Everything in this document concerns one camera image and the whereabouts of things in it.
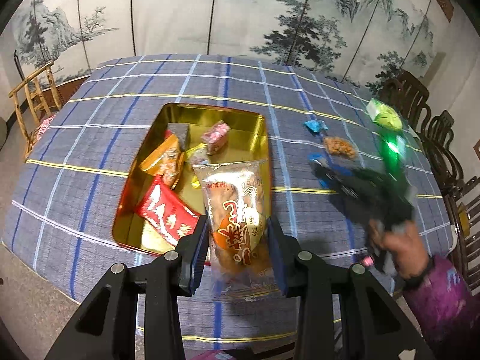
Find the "bamboo chair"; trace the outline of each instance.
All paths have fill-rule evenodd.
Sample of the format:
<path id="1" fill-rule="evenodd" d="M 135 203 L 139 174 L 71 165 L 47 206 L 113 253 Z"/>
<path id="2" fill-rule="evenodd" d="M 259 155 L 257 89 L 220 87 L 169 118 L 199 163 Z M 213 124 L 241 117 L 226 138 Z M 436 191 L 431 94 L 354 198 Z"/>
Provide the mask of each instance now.
<path id="1" fill-rule="evenodd" d="M 48 62 L 44 66 L 40 67 L 28 77 L 26 77 L 20 84 L 18 84 L 9 94 L 8 97 L 13 98 L 13 102 L 15 105 L 15 114 L 17 115 L 18 125 L 20 126 L 20 130 L 22 132 L 23 137 L 26 140 L 26 148 L 25 148 L 25 161 L 27 160 L 30 152 L 33 149 L 33 146 L 37 142 L 37 133 L 40 129 L 40 120 L 46 114 L 48 117 L 52 116 L 52 109 L 57 108 L 60 110 L 62 108 L 62 102 L 60 101 L 60 96 L 55 85 L 55 80 L 52 75 L 51 67 L 53 65 L 53 61 Z M 50 88 L 52 93 L 53 102 L 55 105 L 50 107 L 45 99 L 45 96 L 42 93 L 42 88 L 40 87 L 40 82 L 38 81 L 38 76 L 42 73 L 46 74 L 46 78 L 49 82 L 48 88 Z M 32 83 L 35 90 L 30 92 L 29 84 Z M 35 122 L 35 129 L 32 132 L 28 132 L 25 126 L 25 122 L 23 121 L 22 111 L 20 109 L 20 104 L 18 101 L 18 92 L 22 89 L 25 90 L 26 99 L 28 102 L 28 108 L 32 113 L 33 120 Z"/>

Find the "hand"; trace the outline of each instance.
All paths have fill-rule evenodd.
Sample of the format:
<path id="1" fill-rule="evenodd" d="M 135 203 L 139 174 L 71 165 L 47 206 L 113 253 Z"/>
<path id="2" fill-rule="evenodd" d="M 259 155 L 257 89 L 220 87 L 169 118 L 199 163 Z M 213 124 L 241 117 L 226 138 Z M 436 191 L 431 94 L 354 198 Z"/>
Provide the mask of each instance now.
<path id="1" fill-rule="evenodd" d="M 419 276 L 425 270 L 430 257 L 414 222 L 405 222 L 404 234 L 386 231 L 382 235 L 378 232 L 377 221 L 371 219 L 369 224 L 371 241 L 380 249 L 392 252 L 403 279 Z"/>

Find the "purple sleeve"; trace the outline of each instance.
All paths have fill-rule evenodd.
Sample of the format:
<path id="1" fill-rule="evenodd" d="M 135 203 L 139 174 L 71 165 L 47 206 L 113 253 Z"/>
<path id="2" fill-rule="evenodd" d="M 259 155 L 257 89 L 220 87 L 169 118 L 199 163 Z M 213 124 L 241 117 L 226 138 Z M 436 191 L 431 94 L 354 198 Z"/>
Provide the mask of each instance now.
<path id="1" fill-rule="evenodd" d="M 438 360 L 478 355 L 480 299 L 472 296 L 450 261 L 435 256 L 423 283 L 404 297 Z"/>

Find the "pink object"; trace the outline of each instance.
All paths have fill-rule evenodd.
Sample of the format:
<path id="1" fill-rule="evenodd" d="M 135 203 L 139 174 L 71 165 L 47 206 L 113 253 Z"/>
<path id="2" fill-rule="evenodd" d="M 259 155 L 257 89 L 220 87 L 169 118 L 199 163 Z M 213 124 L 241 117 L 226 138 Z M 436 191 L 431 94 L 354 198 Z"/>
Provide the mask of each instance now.
<path id="1" fill-rule="evenodd" d="M 202 141 L 207 145 L 207 153 L 215 154 L 228 140 L 229 125 L 220 120 L 213 127 L 202 135 Z"/>
<path id="2" fill-rule="evenodd" d="M 374 264 L 374 260 L 372 257 L 367 256 L 361 261 L 361 264 L 366 267 L 372 266 Z"/>
<path id="3" fill-rule="evenodd" d="M 50 123 L 52 122 L 53 118 L 55 117 L 56 114 L 53 114 L 52 116 L 46 118 L 42 124 L 40 125 L 40 128 L 38 129 L 37 133 L 37 141 L 40 140 L 42 137 L 43 133 L 49 128 Z"/>

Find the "tablecloth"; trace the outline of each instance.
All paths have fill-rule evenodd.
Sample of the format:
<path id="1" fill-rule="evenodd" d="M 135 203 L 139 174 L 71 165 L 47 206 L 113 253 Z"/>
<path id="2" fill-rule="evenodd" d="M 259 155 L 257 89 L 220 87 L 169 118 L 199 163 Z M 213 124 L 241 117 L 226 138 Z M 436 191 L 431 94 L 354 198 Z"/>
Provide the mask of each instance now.
<path id="1" fill-rule="evenodd" d="M 365 250 L 365 232 L 335 208 L 312 175 L 307 157 L 325 149 L 303 122 L 323 120 L 330 136 L 347 138 L 358 149 L 357 165 L 382 170 L 379 137 L 365 111 L 369 98 L 364 88 L 303 68 L 220 55 L 146 55 L 102 63 L 57 113 L 23 167 L 3 243 L 79 302 L 112 264 L 152 261 L 147 253 L 118 246 L 112 223 L 153 120 L 164 104 L 184 102 L 263 114 L 273 156 L 273 212 L 284 232 L 328 262 L 349 266 Z M 405 135 L 407 177 L 418 189 L 418 227 L 429 253 L 445 254 L 452 245 L 445 206 L 427 159 L 410 133 Z M 377 277 L 391 290 L 390 278 Z M 334 304 L 338 321 L 337 299 Z M 206 267 L 195 296 L 178 300 L 184 345 L 260 350 L 290 342 L 297 307 L 296 299 L 279 294 L 213 302 Z"/>

